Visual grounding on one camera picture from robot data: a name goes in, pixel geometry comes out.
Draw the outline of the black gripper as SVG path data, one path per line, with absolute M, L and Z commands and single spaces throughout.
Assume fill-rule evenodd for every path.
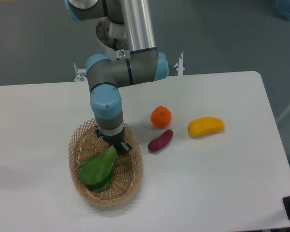
M 130 144 L 124 143 L 124 135 L 125 135 L 124 129 L 122 129 L 121 132 L 116 135 L 109 136 L 109 135 L 103 134 L 98 128 L 96 128 L 95 135 L 98 138 L 103 139 L 109 145 L 113 145 L 119 155 L 126 155 L 132 149 Z

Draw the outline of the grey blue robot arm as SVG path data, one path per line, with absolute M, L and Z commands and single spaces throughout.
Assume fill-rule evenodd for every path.
M 157 51 L 149 4 L 146 0 L 67 0 L 76 21 L 97 18 L 96 33 L 104 32 L 115 59 L 95 54 L 86 61 L 90 106 L 97 122 L 96 136 L 127 154 L 120 87 L 154 82 L 169 74 L 167 57 Z M 128 51 L 129 55 L 120 55 Z

